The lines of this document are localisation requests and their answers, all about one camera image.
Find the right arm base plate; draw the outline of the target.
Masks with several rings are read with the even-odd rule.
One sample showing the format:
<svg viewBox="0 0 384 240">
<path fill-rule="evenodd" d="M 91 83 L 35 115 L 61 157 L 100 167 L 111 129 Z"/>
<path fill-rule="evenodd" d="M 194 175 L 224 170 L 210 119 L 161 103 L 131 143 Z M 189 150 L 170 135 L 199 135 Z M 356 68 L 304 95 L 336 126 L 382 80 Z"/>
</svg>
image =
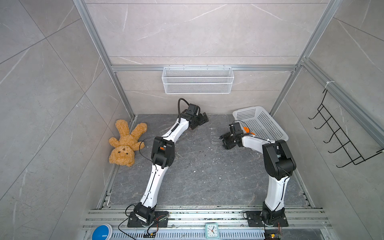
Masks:
<svg viewBox="0 0 384 240">
<path fill-rule="evenodd" d="M 244 218 L 249 227 L 288 227 L 285 214 L 274 216 L 263 211 L 245 211 Z"/>
</svg>

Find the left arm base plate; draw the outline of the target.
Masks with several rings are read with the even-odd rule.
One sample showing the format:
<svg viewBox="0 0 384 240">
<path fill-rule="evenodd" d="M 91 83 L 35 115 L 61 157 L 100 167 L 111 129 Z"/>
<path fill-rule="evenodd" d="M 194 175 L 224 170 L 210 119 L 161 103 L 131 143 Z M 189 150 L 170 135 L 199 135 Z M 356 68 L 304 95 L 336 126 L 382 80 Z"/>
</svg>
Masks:
<svg viewBox="0 0 384 240">
<path fill-rule="evenodd" d="M 128 228 L 141 228 L 141 227 L 159 227 L 165 228 L 168 226 L 169 212 L 155 211 L 150 214 L 149 220 L 146 222 L 144 218 L 138 217 L 134 212 L 130 212 L 127 227 Z"/>
</svg>

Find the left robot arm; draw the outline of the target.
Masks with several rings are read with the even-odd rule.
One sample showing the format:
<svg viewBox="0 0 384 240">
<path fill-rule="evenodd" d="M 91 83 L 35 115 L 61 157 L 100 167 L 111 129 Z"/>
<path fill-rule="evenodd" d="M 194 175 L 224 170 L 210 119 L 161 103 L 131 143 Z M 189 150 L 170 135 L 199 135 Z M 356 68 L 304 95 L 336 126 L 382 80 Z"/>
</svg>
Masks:
<svg viewBox="0 0 384 240">
<path fill-rule="evenodd" d="M 155 209 L 159 190 L 168 168 L 175 159 L 175 143 L 187 129 L 196 127 L 209 121 L 206 113 L 195 104 L 188 104 L 184 111 L 178 111 L 178 119 L 164 135 L 154 138 L 151 162 L 152 169 L 146 190 L 140 202 L 135 206 L 135 216 L 145 225 L 150 225 L 155 219 Z"/>
</svg>

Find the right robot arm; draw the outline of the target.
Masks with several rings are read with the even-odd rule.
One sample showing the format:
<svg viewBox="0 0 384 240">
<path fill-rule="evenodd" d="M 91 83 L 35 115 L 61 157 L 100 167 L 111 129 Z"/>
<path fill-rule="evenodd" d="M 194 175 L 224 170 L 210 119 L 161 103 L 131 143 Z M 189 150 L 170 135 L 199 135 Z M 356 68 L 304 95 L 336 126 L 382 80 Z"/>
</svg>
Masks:
<svg viewBox="0 0 384 240">
<path fill-rule="evenodd" d="M 240 123 L 229 125 L 230 131 L 221 135 L 225 149 L 235 146 L 250 148 L 263 154 L 264 166 L 269 175 L 268 193 L 263 202 L 261 219 L 272 227 L 285 217 L 285 195 L 294 170 L 297 168 L 293 155 L 284 140 L 265 140 L 252 133 L 245 133 Z"/>
</svg>

